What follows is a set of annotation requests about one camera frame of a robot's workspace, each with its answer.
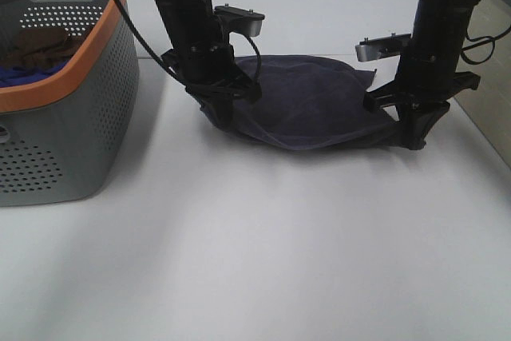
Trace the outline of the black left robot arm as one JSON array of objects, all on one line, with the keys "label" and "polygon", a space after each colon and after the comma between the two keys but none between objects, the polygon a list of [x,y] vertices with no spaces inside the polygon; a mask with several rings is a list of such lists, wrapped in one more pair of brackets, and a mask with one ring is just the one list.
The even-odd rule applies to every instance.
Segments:
[{"label": "black left robot arm", "polygon": [[[1,0],[3,4],[17,0]],[[154,0],[171,42],[158,55],[134,26],[121,0],[113,0],[133,36],[149,56],[202,108],[219,129],[232,127],[234,103],[261,98],[259,74],[248,76],[235,61],[232,33],[252,42],[258,36],[263,14],[229,5],[214,6],[212,0]]]}]

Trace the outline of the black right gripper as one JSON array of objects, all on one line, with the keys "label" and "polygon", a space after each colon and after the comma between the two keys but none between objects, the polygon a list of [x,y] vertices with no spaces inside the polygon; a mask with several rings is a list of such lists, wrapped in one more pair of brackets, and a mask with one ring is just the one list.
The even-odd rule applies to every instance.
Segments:
[{"label": "black right gripper", "polygon": [[446,100],[478,88],[479,75],[456,70],[459,57],[460,50],[453,47],[428,52],[407,46],[394,80],[365,94],[364,108],[372,113],[396,105],[399,147],[423,149],[430,130],[450,110]]}]

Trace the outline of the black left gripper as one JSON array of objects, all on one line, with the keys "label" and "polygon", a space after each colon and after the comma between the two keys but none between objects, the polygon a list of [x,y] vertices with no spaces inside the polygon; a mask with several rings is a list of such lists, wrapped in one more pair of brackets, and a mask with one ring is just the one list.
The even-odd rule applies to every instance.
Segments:
[{"label": "black left gripper", "polygon": [[244,37],[255,52],[255,72],[251,76],[236,64],[233,46],[228,42],[206,48],[193,46],[184,56],[170,49],[161,56],[164,67],[177,76],[187,93],[211,101],[211,121],[225,132],[232,128],[233,101],[254,103],[262,97],[259,83],[262,57],[252,38]]}]

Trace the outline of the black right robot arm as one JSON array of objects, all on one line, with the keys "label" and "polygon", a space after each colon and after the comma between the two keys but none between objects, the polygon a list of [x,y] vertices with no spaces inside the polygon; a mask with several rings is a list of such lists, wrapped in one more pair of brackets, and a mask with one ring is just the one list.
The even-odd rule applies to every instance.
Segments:
[{"label": "black right robot arm", "polygon": [[418,0],[411,34],[364,39],[356,47],[359,61],[400,58],[394,80],[365,94],[363,107],[376,113],[395,107],[398,113],[383,144],[419,150],[434,125],[450,110],[448,100],[475,90],[480,76],[459,72],[463,43],[474,7],[481,0]]}]

